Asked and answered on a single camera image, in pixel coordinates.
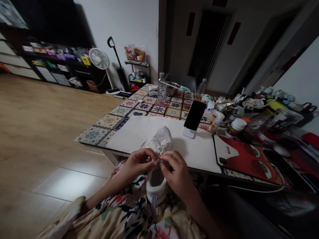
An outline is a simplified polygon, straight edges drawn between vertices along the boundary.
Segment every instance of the cordless vacuum cleaner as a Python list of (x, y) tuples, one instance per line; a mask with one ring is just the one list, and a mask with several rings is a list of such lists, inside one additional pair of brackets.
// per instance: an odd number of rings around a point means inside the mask
[(124, 69), (122, 68), (122, 65), (121, 65), (121, 63), (120, 63), (119, 56), (117, 55), (117, 52), (116, 52), (116, 49), (115, 49), (115, 43), (114, 43), (112, 37), (109, 37), (109, 38), (108, 38), (107, 44), (109, 45), (109, 47), (113, 48), (114, 51), (115, 51), (117, 60), (119, 61), (119, 65), (120, 65), (120, 67), (117, 67), (117, 68), (116, 68), (117, 74), (119, 75), (120, 82), (121, 82), (121, 84), (122, 84), (122, 86), (123, 86), (123, 88), (124, 88), (124, 91), (129, 92), (130, 88), (129, 88), (129, 85), (128, 85), (128, 83), (127, 83), (126, 77), (125, 77)]

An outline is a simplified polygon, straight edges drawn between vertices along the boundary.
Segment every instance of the doorway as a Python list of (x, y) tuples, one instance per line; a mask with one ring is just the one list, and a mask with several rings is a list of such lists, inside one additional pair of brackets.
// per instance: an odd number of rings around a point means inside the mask
[(242, 74), (243, 77), (238, 81), (238, 86), (235, 88), (233, 95), (241, 93), (243, 87), (247, 87), (250, 81), (253, 79), (263, 62), (266, 60), (272, 49), (276, 46), (277, 42), (280, 40), (284, 32), (287, 30), (295, 16), (297, 15), (300, 8), (275, 17), (270, 20), (265, 28), (264, 33), (261, 38), (264, 40), (262, 47), (256, 54), (256, 49), (253, 50), (255, 54), (255, 59), (251, 62), (247, 70)]
[(231, 14), (204, 10), (188, 75), (196, 78), (197, 86), (210, 74)]

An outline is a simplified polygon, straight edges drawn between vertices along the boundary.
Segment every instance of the smartphone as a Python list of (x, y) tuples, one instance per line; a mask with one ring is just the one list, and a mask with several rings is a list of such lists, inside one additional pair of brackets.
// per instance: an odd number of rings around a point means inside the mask
[(194, 100), (188, 112), (184, 127), (196, 131), (205, 109), (205, 103)]

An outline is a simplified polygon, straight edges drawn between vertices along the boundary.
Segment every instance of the door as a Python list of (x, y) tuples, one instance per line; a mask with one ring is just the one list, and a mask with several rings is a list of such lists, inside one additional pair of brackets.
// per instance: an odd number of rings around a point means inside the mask
[(243, 87), (247, 87), (247, 85), (255, 76), (255, 74), (257, 73), (263, 62), (266, 60), (272, 49), (276, 46), (277, 42), (280, 40), (284, 32), (287, 30), (292, 20), (295, 18), (298, 10), (293, 10), (289, 13), (286, 13), (280, 17), (273, 19), (273, 21), (275, 21), (275, 24), (273, 30), (270, 32), (268, 40), (265, 41), (263, 47), (259, 50), (259, 53), (257, 53), (255, 60), (246, 70), (243, 78), (240, 80), (240, 84), (234, 92), (234, 95), (236, 95), (237, 93), (241, 93)]
[(196, 78), (197, 86), (206, 77), (213, 64), (212, 60), (217, 53), (229, 17), (230, 15), (226, 13), (203, 11), (188, 72), (188, 75)]

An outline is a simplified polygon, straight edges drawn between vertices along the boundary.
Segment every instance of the television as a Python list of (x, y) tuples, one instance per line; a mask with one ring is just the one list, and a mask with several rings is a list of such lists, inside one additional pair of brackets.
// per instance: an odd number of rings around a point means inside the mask
[(73, 0), (5, 0), (13, 4), (30, 35), (71, 47), (92, 47)]

